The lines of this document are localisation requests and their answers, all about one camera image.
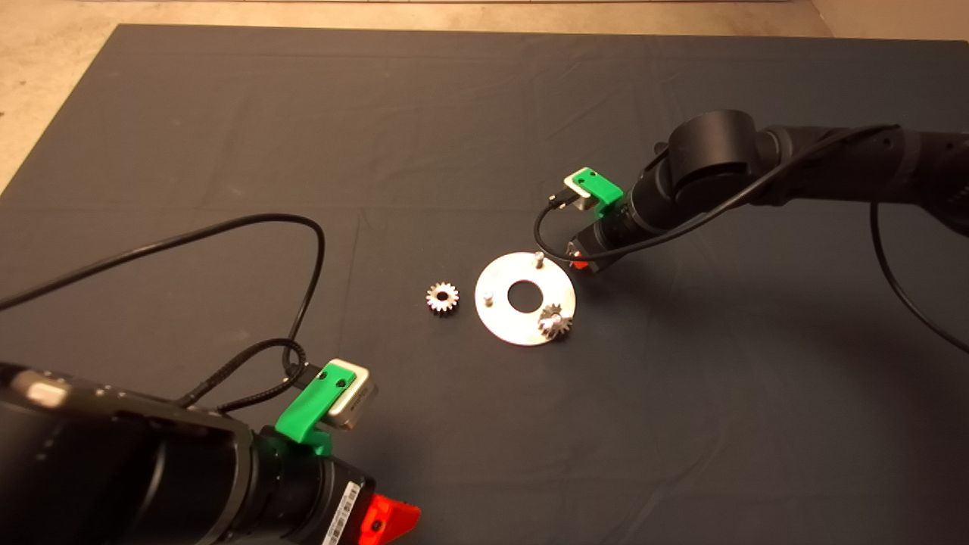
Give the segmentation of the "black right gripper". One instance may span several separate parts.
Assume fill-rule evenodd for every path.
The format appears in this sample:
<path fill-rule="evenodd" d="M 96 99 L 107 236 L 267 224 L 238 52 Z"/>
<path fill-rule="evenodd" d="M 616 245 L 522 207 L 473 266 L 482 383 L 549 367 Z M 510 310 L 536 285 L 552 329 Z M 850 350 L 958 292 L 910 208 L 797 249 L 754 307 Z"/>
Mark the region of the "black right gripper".
<path fill-rule="evenodd" d="M 608 213 L 583 228 L 569 241 L 568 255 L 581 257 L 617 251 L 656 238 L 671 230 L 671 197 L 655 180 L 637 182 L 610 208 Z M 586 270 L 590 263 L 572 260 L 575 270 Z"/>

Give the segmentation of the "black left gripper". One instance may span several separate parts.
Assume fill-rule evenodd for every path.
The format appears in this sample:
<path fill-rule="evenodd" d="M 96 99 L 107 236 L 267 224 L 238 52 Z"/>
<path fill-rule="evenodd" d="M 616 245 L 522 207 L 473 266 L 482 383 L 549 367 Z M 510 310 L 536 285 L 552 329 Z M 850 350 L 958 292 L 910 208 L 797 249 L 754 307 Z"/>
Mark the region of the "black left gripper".
<path fill-rule="evenodd" d="M 375 494 L 363 470 L 273 428 L 254 435 L 242 507 L 245 544 L 390 544 L 414 530 L 416 505 Z"/>

